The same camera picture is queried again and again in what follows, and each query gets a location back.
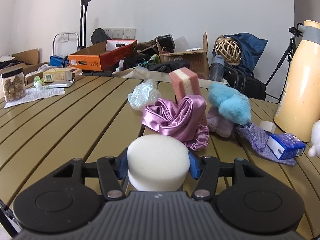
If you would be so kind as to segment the white round sponge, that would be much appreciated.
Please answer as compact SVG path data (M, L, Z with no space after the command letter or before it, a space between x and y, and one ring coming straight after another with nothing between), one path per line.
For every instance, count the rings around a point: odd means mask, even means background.
M127 148L128 176L138 191L177 191L190 168L188 148L159 134L137 138Z

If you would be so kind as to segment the pink satin cloth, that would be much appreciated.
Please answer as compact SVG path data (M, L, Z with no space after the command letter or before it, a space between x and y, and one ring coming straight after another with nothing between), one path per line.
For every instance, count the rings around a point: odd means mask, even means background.
M206 101L200 95L187 95L178 104L159 98L145 106L142 124L161 135L173 137L193 151L208 146L209 128L204 124Z

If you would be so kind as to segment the purple knitted cloth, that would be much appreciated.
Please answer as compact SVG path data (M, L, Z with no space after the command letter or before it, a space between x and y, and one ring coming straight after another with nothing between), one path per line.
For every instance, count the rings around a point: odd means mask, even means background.
M249 122L245 126L239 125L236 129L241 135L243 135L249 141L253 150L255 150L255 152L259 156L273 161L275 163L285 164L288 166L296 165L297 162L294 158L279 160L274 155L271 149L267 146L267 140L270 134L264 131L256 124Z

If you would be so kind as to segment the pink and white sponge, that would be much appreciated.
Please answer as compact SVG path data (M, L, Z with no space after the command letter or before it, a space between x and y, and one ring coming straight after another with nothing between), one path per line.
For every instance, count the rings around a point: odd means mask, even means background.
M207 108L207 104L200 92L199 80L196 73L183 67L170 72L169 77L178 103L185 96L196 95L204 102L204 109Z

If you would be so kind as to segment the blue tissue pack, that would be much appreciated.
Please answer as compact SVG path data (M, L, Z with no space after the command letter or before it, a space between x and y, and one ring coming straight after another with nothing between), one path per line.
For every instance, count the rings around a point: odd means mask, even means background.
M305 144L291 133L269 135L267 146L279 160L299 157L305 151Z

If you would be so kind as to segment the yellow hamster plush toy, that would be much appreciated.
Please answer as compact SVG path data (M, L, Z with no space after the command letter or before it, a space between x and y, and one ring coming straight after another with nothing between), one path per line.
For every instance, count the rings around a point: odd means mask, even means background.
M311 143L312 146L308 151L310 157L320 155L320 121L318 120L312 127L311 132Z

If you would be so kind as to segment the folding slatted camping table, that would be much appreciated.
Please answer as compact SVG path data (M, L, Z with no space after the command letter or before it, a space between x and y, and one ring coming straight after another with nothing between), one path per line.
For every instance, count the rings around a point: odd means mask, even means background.
M1 101L1 207L72 158L94 162L118 155L140 135L151 134L141 123L127 95L139 80L77 77L60 96L6 107ZM211 135L200 155L231 163L244 158L265 170L303 198L305 213L298 232L319 235L319 157L303 154L295 166L263 159L239 134L223 139Z

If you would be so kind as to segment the white triangular sponge wedge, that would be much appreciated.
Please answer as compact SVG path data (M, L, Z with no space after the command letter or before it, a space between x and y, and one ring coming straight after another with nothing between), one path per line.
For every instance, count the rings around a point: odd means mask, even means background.
M276 125L270 121L261 120L259 127L268 133L274 133L276 130Z

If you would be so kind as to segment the grey water bottle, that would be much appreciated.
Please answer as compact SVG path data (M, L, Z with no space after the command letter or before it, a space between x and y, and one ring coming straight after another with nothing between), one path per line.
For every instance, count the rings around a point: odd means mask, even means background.
M225 71L225 61L221 55L215 55L209 70L209 79L221 82Z

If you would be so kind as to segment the open brown cardboard box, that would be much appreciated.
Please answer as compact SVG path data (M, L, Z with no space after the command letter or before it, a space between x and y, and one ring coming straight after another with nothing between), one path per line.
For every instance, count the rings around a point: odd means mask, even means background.
M176 40L170 40L174 42L175 48L169 49L166 46L160 44L157 41L157 47L159 57L162 63L169 61L184 60L189 61L189 69L195 72L202 79L208 79L209 77L209 62L208 62L208 38L207 33L203 34L202 47L192 47L189 45L187 39L184 36L179 37Z

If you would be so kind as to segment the small yellow paper box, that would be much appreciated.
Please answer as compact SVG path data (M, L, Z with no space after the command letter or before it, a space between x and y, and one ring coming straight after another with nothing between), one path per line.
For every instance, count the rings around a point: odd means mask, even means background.
M43 72L43 80L44 83L66 82L73 80L75 76L81 74L82 70L79 68L52 68Z

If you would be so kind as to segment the orange cardboard box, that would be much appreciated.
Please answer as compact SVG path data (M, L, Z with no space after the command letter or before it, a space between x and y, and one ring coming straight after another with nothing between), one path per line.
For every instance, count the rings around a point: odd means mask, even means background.
M102 72L136 52L137 40L107 40L68 55L68 60L72 67Z

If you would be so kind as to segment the small green bottle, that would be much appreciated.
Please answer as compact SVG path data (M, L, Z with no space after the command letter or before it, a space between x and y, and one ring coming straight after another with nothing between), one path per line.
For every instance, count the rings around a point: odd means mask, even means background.
M37 90L41 90L42 89L42 80L39 76L35 76L34 79L34 87L37 89Z

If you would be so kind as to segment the flat cardboard boxes pile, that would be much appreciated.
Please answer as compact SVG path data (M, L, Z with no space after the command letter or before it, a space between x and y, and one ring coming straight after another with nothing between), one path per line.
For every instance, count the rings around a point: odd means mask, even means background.
M28 85L34 82L35 77L43 78L43 72L49 66L47 62L40 62L39 49L31 49L20 53L12 54L11 56L1 56L1 70L18 66L23 68L25 84Z

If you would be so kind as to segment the clear jar with snacks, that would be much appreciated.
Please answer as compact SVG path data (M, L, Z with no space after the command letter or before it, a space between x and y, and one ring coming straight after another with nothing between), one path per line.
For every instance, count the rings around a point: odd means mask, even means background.
M6 102L16 101L25 96L22 66L12 66L1 70L1 79Z

